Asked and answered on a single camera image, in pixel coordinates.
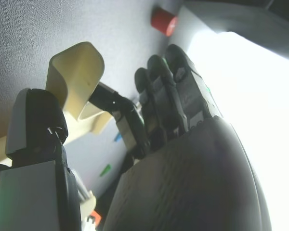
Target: red cup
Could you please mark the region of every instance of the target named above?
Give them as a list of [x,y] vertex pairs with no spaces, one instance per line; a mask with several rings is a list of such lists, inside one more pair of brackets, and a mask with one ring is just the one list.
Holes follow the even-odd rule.
[[151,25],[166,36],[172,35],[178,23],[178,17],[162,8],[158,8],[152,17]]

